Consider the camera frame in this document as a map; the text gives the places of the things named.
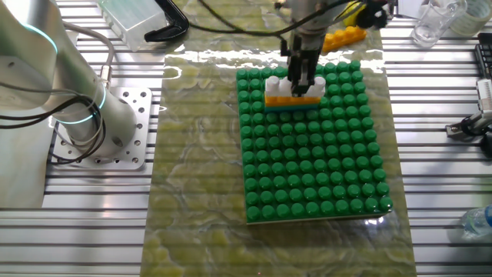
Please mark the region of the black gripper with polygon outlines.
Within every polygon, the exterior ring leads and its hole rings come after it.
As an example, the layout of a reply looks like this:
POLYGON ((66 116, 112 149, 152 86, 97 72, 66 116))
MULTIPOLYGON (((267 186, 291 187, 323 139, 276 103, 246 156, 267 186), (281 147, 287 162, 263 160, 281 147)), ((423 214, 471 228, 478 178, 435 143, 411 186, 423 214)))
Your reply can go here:
POLYGON ((289 39, 281 43, 281 56, 290 57, 288 59, 288 80, 291 82, 293 96, 303 95, 299 85, 302 75, 302 59, 305 59, 303 61, 304 95, 315 96, 317 94, 315 74, 323 43, 323 33, 303 32, 302 30, 293 31, 289 39))

